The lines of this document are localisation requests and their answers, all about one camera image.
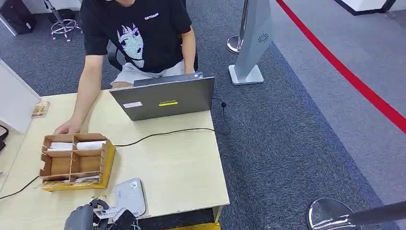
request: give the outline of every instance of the tag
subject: tag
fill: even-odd
[[[133,108],[133,107],[139,107],[142,106],[141,102],[133,102],[133,103],[128,103],[128,104],[123,104],[124,108]]]
[[[121,207],[111,207],[107,210],[103,209],[103,208],[95,208],[93,209],[94,214],[96,214],[96,216],[100,219],[107,219],[107,218],[113,218],[115,217],[117,214],[119,213],[123,213],[124,211],[122,211]]]

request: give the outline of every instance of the wooden organizer box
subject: wooden organizer box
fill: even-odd
[[[79,142],[106,140],[102,149],[77,150]],[[73,150],[48,151],[52,142],[73,143]],[[115,147],[108,138],[98,133],[74,134],[74,135],[50,135],[45,136],[42,146],[41,160],[45,163],[40,169],[39,176],[43,184],[50,181],[65,181],[52,183],[52,186],[43,188],[47,191],[107,188],[110,173],[113,166]],[[93,184],[75,184],[78,178],[97,176],[99,181]]]

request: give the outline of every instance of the white shorts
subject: white shorts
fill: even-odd
[[[176,64],[174,67],[170,69],[165,69],[160,73],[148,73],[139,70],[133,64],[127,62],[123,65],[123,71],[117,75],[117,78],[110,83],[114,85],[116,82],[124,81],[130,84],[134,84],[134,81],[142,80],[142,79],[150,79],[150,78],[159,78],[159,77],[167,77],[167,76],[175,76],[181,75],[185,72],[185,62],[181,61]]]

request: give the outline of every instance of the red line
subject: red line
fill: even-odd
[[[400,130],[406,133],[406,118],[390,106],[384,99],[370,89],[354,73],[351,72],[332,52],[305,26],[305,24],[293,13],[283,0],[276,0],[296,26],[318,49],[318,51],[354,86],[369,102],[371,102],[383,115],[392,121]]]

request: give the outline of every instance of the blue carpet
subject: blue carpet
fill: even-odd
[[[263,84],[231,84],[227,66],[237,57],[225,44],[238,31],[241,8],[236,0],[188,1],[200,71],[216,76],[215,92],[227,102],[232,130],[227,137],[216,136],[231,203],[220,218],[222,229],[305,230],[307,208],[321,197],[341,200],[355,211],[382,205],[275,45],[259,63]],[[1,55],[41,95],[74,92],[83,65],[81,35],[74,34],[70,44],[55,43],[46,26],[0,46]],[[33,41],[36,46],[26,49]],[[104,88],[115,74],[107,65]],[[215,128],[226,129],[219,104],[212,115]],[[145,219],[140,225],[156,230],[210,221],[206,209]],[[398,228],[388,223],[364,229]]]

